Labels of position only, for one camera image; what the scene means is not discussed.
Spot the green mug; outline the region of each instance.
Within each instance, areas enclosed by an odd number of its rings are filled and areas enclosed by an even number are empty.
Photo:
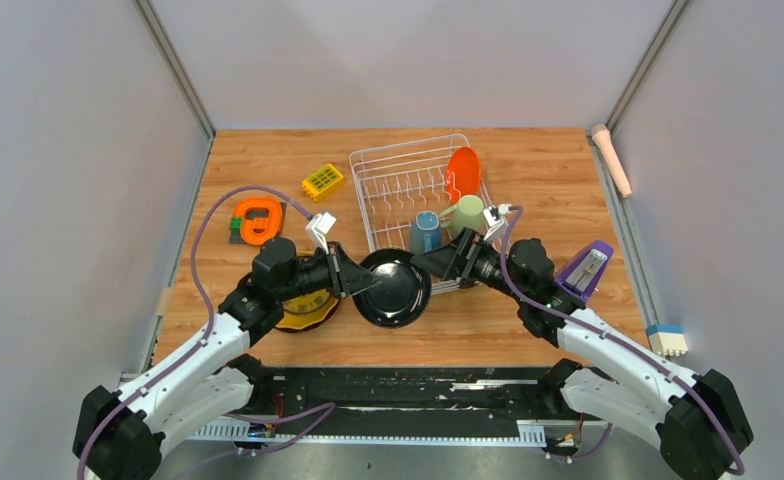
[[[466,227],[484,233],[486,219],[483,216],[483,208],[483,200],[480,197],[464,195],[456,204],[439,214],[440,218],[446,219],[442,222],[442,227],[450,230],[452,239]]]

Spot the gray floor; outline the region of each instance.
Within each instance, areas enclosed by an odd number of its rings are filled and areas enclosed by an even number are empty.
[[[585,431],[594,445],[602,429]],[[169,480],[204,459],[231,449],[227,443],[187,441],[163,463],[155,480]],[[295,445],[257,458],[225,458],[183,477],[190,480],[676,480],[659,452],[616,430],[597,456],[572,465],[545,460],[539,449]]]

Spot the cable connector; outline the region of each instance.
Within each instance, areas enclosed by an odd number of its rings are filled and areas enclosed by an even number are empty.
[[[486,243],[493,243],[495,240],[501,238],[510,222],[507,221],[507,215],[510,214],[509,203],[501,203],[499,205],[490,205],[483,209],[483,217],[486,219],[486,234],[483,236],[483,241]]]
[[[657,324],[645,329],[648,345],[657,355],[679,357],[689,351],[686,337],[678,325]]]
[[[327,234],[330,233],[334,223],[336,223],[336,217],[330,212],[321,212],[313,215],[313,218],[304,227],[313,244],[324,250],[324,253],[330,253],[330,248],[327,246]]]

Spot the white wall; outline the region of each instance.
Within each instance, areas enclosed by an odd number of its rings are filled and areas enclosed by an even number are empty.
[[[603,122],[670,0],[154,0],[217,128]]]
[[[661,318],[736,385],[747,478],[784,478],[784,2],[694,2],[615,138]]]
[[[73,478],[140,365],[207,148],[130,1],[0,0],[0,479]]]

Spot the purple grater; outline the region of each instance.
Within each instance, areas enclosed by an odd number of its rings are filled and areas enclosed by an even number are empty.
[[[557,285],[586,303],[595,292],[613,252],[613,247],[601,240],[590,243],[560,270],[555,278]]]

